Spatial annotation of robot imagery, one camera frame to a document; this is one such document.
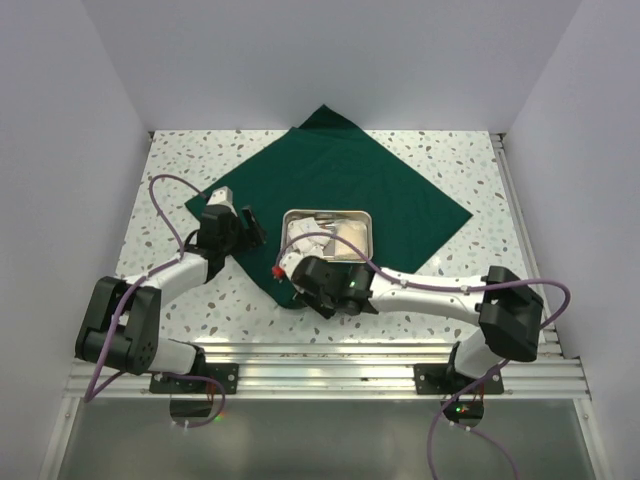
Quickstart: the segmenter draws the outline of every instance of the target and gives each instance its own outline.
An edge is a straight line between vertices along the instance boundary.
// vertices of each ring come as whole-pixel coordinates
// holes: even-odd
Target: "green cloth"
[[[364,210],[373,219],[373,260],[415,272],[471,214],[346,118],[322,106],[300,128],[256,153],[205,190],[233,192],[251,205],[266,245],[235,256],[251,279],[286,308],[297,305],[289,282],[274,280],[282,217],[291,209]],[[205,200],[186,206],[198,218]]]

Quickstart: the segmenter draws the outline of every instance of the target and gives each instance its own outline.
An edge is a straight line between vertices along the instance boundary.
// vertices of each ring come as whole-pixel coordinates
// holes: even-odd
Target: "speckled tabletop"
[[[117,274],[147,271],[175,254],[170,232],[155,214],[147,191],[159,173],[179,175],[203,189],[284,131],[156,132],[131,215]],[[486,132],[370,131],[375,140],[467,208],[473,217],[419,270],[425,275],[484,274],[503,265],[526,275],[509,205]],[[197,221],[184,207],[192,191],[158,182],[158,200],[184,236]],[[162,311],[161,334],[183,341],[257,343],[450,343],[474,330],[456,320],[421,314],[336,316],[310,309],[285,310],[262,292],[232,259],[207,285]]]

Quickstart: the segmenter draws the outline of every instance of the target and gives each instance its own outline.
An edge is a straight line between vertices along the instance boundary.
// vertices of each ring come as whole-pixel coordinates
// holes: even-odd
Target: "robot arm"
[[[467,278],[411,275],[383,268],[386,276],[367,265],[348,271],[317,257],[292,252],[280,267],[298,289],[298,297],[325,318],[336,312],[418,312],[439,315],[479,327],[454,346],[447,368],[447,390],[480,378],[503,359],[536,359],[543,301],[529,287],[490,292],[435,292],[407,284],[460,288],[518,280],[510,270],[492,266],[485,276]]]
[[[106,366],[135,375],[202,372],[204,355],[198,347],[159,337],[160,309],[187,290],[213,279],[224,267],[227,255],[264,244],[265,232],[251,209],[243,208],[242,214],[246,227],[233,207],[231,191],[225,187],[213,192],[201,216],[195,243],[187,244],[184,255],[176,255],[170,266],[141,283],[129,298]],[[97,362],[117,304],[140,277],[98,280],[76,339],[76,358]]]

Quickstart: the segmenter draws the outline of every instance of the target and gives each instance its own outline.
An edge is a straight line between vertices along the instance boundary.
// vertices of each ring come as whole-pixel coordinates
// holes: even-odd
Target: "white wall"
[[[618,478],[640,478],[640,3],[584,0],[507,136],[543,273],[575,300],[579,354]]]
[[[149,130],[511,126],[579,0],[83,0]]]
[[[37,478],[147,139],[76,0],[0,2],[0,478]]]

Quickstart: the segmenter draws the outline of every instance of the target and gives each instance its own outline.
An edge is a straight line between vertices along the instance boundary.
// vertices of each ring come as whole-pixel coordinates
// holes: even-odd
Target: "metal frame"
[[[502,181],[507,193],[527,272],[539,271],[515,194],[502,148],[502,138],[491,135]],[[547,301],[544,290],[539,293]],[[510,399],[571,399],[598,480],[610,480],[609,464],[591,412],[589,390],[580,360],[565,359],[555,328],[543,332],[535,363],[513,362],[503,370],[505,394]],[[427,344],[220,344],[198,343],[207,361],[240,365],[238,391],[231,401],[250,399],[404,399],[433,400],[418,396],[413,382],[416,363],[446,363],[452,345]],[[54,480],[62,464],[78,405],[87,387],[93,365],[75,362],[64,393],[60,414],[49,443],[40,480]],[[103,376],[113,371],[104,369]],[[101,396],[144,398],[150,379],[124,375]],[[189,398],[189,395],[174,396]]]

